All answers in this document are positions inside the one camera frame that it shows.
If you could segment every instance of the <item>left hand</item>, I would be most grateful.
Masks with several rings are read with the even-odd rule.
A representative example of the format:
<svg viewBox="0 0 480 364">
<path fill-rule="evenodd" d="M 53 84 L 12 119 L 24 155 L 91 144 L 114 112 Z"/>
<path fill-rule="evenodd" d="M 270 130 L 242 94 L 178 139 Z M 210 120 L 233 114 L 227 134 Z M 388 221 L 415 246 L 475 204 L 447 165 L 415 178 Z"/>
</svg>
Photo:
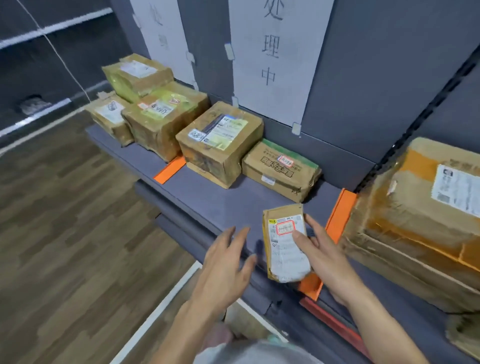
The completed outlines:
<svg viewBox="0 0 480 364">
<path fill-rule="evenodd" d="M 239 270 L 240 254 L 250 228 L 243 228 L 228 244 L 235 227 L 221 233 L 208 249 L 191 302 L 200 305 L 209 315 L 218 316 L 241 297 L 257 263 L 249 256 Z"/>
</svg>

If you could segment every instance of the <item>orange divider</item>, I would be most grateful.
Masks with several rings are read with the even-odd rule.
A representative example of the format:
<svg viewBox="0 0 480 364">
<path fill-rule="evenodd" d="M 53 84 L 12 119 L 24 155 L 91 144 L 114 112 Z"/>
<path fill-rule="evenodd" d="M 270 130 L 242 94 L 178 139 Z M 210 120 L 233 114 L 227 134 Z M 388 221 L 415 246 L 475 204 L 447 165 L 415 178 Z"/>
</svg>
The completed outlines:
<svg viewBox="0 0 480 364">
<path fill-rule="evenodd" d="M 345 188 L 340 192 L 340 196 L 336 201 L 335 207 L 330 214 L 330 217 L 325 226 L 325 230 L 330 235 L 335 244 L 338 243 L 340 236 L 342 236 L 343 229 L 350 217 L 350 211 L 355 205 L 357 195 L 353 192 L 347 191 Z M 324 283 L 315 273 L 310 273 L 299 283 L 298 290 L 304 293 L 307 297 L 316 301 L 320 295 Z"/>
<path fill-rule="evenodd" d="M 171 176 L 177 173 L 180 168 L 186 164 L 185 157 L 176 157 L 173 161 L 168 163 L 153 179 L 159 184 L 164 184 Z"/>
</svg>

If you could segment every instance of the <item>hand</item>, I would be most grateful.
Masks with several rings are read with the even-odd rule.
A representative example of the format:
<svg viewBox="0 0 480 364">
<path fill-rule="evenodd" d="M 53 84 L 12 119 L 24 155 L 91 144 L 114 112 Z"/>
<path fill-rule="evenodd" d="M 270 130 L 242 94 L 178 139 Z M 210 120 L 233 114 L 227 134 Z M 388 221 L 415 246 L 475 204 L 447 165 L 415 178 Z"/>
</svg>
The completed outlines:
<svg viewBox="0 0 480 364">
<path fill-rule="evenodd" d="M 209 315 L 218 316 L 225 311 L 241 297 L 250 282 L 257 256 L 249 256 L 239 271 L 240 254 L 249 231 L 250 228 L 243 228 L 230 243 L 235 227 L 229 228 L 207 251 L 191 301 Z"/>
<path fill-rule="evenodd" d="M 334 298 L 348 307 L 368 289 L 325 229 L 310 215 L 305 214 L 305 221 L 313 228 L 315 237 L 308 238 L 294 231 L 293 240 L 308 257 L 313 270 Z"/>
</svg>

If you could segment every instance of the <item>white string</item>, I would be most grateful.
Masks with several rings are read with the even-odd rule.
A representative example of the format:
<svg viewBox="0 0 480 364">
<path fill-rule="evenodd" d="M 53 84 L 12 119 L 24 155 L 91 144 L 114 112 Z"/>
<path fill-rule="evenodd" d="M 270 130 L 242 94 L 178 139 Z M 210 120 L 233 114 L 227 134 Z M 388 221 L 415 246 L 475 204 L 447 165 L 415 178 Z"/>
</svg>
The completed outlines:
<svg viewBox="0 0 480 364">
<path fill-rule="evenodd" d="M 47 35 L 44 33 L 42 27 L 40 27 L 40 24 L 37 23 L 37 21 L 35 20 L 35 18 L 33 17 L 33 15 L 27 10 L 27 8 L 22 4 L 22 2 L 20 0 L 17 0 L 17 3 L 20 4 L 20 6 L 23 8 L 23 10 L 26 11 L 26 13 L 30 16 L 30 18 L 32 18 L 32 20 L 34 21 L 37 29 L 42 33 L 42 35 L 45 37 L 45 39 L 47 40 L 47 42 L 50 44 L 50 46 L 52 47 L 53 51 L 57 54 L 58 58 L 60 59 L 60 61 L 63 63 L 63 66 L 65 67 L 65 69 L 67 70 L 67 72 L 70 74 L 70 76 L 73 78 L 73 80 L 77 83 L 77 85 L 82 89 L 82 91 L 84 92 L 85 96 L 87 97 L 88 99 L 88 102 L 91 102 L 90 100 L 90 97 L 88 97 L 88 94 L 87 92 L 84 90 L 84 88 L 82 87 L 82 85 L 80 84 L 80 82 L 78 82 L 78 80 L 75 78 L 75 76 L 73 75 L 73 73 L 70 71 L 70 69 L 67 67 L 67 64 L 65 63 L 65 61 L 63 60 L 63 58 L 60 56 L 60 54 L 57 52 L 57 50 L 55 49 L 55 47 L 53 46 L 52 42 L 50 42 L 50 39 L 47 37 Z"/>
</svg>

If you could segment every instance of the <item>wooden floor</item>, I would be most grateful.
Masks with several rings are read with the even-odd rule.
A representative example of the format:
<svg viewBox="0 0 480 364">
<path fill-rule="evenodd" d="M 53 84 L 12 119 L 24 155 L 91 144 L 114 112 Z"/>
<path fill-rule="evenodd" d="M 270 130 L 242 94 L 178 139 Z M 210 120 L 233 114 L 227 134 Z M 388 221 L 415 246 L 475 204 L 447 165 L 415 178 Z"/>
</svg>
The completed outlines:
<svg viewBox="0 0 480 364">
<path fill-rule="evenodd" d="M 194 259 L 85 113 L 0 157 L 0 362 L 108 364 Z"/>
</svg>

